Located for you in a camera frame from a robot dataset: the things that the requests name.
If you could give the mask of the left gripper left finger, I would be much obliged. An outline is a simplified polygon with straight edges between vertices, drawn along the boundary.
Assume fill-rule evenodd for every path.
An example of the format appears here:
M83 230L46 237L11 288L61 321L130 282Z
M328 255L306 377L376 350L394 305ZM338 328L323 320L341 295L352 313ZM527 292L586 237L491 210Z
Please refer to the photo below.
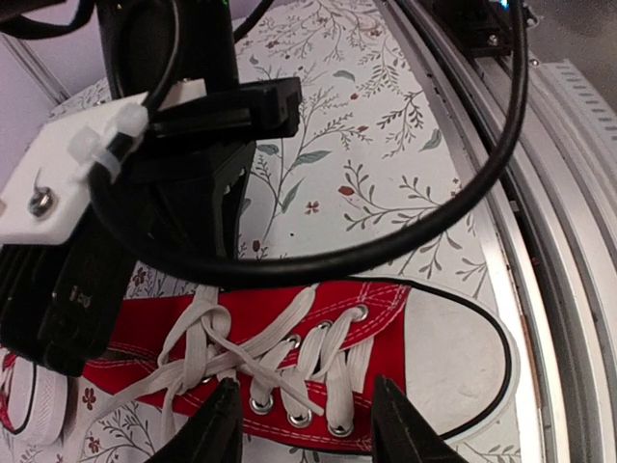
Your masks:
M238 463L242 460L240 387L224 379L198 412L147 463Z

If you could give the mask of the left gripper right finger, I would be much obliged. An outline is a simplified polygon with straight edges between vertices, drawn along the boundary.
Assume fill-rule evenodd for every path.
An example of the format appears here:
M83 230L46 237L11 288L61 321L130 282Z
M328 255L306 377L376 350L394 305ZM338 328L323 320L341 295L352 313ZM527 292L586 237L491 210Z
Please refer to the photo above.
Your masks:
M467 463L436 433L401 389L382 375L375 380L370 425L373 462Z

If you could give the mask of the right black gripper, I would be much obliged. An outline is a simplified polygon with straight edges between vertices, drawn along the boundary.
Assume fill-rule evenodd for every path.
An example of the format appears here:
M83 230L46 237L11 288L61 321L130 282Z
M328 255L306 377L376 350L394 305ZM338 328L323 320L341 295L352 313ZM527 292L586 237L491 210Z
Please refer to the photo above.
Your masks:
M244 83L155 116L130 179L144 185L155 236L202 258L235 258L239 219L259 141L290 138L300 124L301 81Z

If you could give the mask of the red sneaker with laces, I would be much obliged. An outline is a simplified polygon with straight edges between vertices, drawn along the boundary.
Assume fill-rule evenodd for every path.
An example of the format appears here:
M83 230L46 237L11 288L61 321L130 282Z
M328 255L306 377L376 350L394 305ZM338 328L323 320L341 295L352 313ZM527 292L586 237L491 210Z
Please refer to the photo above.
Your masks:
M67 411L65 376L1 347L1 426L18 441L55 442Z

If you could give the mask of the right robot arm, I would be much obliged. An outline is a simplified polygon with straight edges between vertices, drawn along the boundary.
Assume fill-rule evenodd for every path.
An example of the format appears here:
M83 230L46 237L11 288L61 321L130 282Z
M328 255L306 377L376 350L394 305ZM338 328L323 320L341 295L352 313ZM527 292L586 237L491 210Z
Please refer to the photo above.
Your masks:
M296 77L241 82L225 1L100 1L97 13L113 98L155 88L167 69L180 90L151 117L115 194L147 211L148 234L199 258L235 258L239 219L259 141L300 124Z

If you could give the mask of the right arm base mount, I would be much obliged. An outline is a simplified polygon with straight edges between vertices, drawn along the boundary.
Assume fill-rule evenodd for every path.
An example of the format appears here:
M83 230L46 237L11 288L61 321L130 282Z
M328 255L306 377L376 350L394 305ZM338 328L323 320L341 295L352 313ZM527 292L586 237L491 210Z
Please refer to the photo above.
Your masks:
M509 56L513 50L511 1L435 0L428 12L469 59Z

